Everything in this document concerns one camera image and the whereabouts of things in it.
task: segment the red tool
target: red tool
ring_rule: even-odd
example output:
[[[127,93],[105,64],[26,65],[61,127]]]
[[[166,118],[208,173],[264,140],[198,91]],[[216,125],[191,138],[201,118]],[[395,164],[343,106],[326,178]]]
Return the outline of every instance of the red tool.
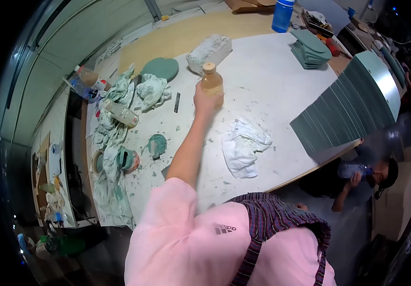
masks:
[[[337,43],[333,40],[333,38],[326,39],[326,46],[329,48],[334,57],[338,57],[340,55],[340,48],[337,46]]]

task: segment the plastic bottle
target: plastic bottle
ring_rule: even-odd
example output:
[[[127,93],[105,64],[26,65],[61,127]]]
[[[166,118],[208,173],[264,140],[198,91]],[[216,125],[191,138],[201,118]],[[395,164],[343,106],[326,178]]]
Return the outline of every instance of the plastic bottle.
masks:
[[[337,168],[337,175],[341,179],[350,179],[355,172],[359,172],[361,177],[368,176],[373,173],[373,169],[363,164],[353,162],[340,162]]]
[[[90,87],[85,87],[79,78],[71,79],[70,83],[75,92],[82,98],[87,99],[89,103],[93,103],[101,99],[101,91]]]
[[[104,91],[112,87],[106,80],[101,79],[97,72],[87,69],[85,66],[76,66],[74,70],[87,87]]]
[[[202,77],[201,84],[204,93],[210,97],[223,93],[223,78],[216,72],[216,66],[213,62],[206,62],[202,66],[205,75]],[[216,108],[223,105],[223,99],[217,102]]]
[[[119,122],[133,128],[139,122],[139,116],[130,111],[126,106],[115,103],[111,99],[106,99],[102,102],[102,107],[112,113],[112,117]]]
[[[277,33],[285,33],[290,25],[293,13],[294,0],[277,0],[274,17],[272,18],[272,30]]]

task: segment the white block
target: white block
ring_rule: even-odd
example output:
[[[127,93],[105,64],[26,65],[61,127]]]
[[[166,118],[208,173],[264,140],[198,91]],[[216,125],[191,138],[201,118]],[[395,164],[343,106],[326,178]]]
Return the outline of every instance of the white block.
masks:
[[[189,52],[186,55],[186,60],[192,72],[203,76],[202,65],[205,62],[213,62],[217,66],[231,51],[231,39],[229,37],[213,34]]]

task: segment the hand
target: hand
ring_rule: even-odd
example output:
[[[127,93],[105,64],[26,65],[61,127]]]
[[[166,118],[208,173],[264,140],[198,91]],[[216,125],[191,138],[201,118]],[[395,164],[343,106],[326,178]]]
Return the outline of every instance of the hand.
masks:
[[[195,117],[202,118],[206,121],[211,121],[214,117],[217,108],[215,108],[217,102],[223,100],[224,93],[216,94],[213,97],[207,96],[203,90],[201,81],[196,84],[196,92],[193,101],[195,103]]]
[[[350,188],[354,188],[358,186],[361,181],[361,174],[359,172],[355,172],[353,176],[351,176],[350,181],[347,182]]]
[[[296,208],[308,211],[307,206],[305,204],[302,204],[302,203],[297,204]]]

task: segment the workbench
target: workbench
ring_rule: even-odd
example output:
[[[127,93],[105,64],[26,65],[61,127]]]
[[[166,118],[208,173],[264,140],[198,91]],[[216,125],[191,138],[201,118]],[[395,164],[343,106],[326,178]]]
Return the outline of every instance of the workbench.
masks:
[[[156,57],[173,57],[179,63],[179,73],[169,83],[172,99],[139,113],[138,125],[129,130],[123,143],[125,148],[140,156],[140,167],[124,173],[136,222],[140,220],[151,189],[163,184],[161,171],[172,161],[193,122],[193,95],[201,77],[187,69],[185,55],[210,34],[231,37],[233,51],[217,67],[224,79],[225,98],[203,143],[196,186],[197,213],[241,194],[277,189],[359,144],[359,140],[355,140],[323,152],[306,153],[289,123],[337,79],[337,69],[325,65],[318,70],[304,70],[290,51],[289,44],[296,38],[289,33],[274,33],[271,21],[272,15],[234,15],[230,11],[190,17],[140,37],[96,65],[95,71],[112,83],[116,75],[133,62],[135,74]],[[178,92],[181,94],[179,112],[174,113]],[[259,175],[252,179],[235,179],[221,151],[222,137],[233,120],[240,117],[260,125],[273,140],[270,149],[257,153]],[[159,160],[153,161],[145,145],[151,135],[158,133],[166,137],[168,147]],[[96,151],[92,136],[88,137],[88,169]],[[93,190],[94,179],[90,172]],[[98,207],[97,212],[102,226],[121,225],[118,220],[103,220]]]
[[[396,83],[396,87],[398,89],[398,93],[400,95],[400,98],[403,97],[403,95],[407,91],[407,87],[402,87],[401,83],[398,81],[398,78],[396,77],[395,73],[393,72],[393,69],[391,68],[390,64],[387,62],[385,59],[385,56],[382,54],[382,52],[377,49],[377,47],[374,44],[374,37],[371,35],[371,31],[375,31],[373,28],[371,28],[368,24],[363,22],[362,20],[358,20],[354,18],[355,21],[360,23],[362,27],[364,27],[367,31],[362,31],[359,28],[356,28],[355,30],[352,30],[350,27],[346,26],[344,28],[344,31],[348,32],[354,39],[357,41],[357,43],[361,46],[361,49],[363,51],[369,50],[375,53],[381,60],[382,62],[388,67],[391,76],[393,77],[393,80]]]

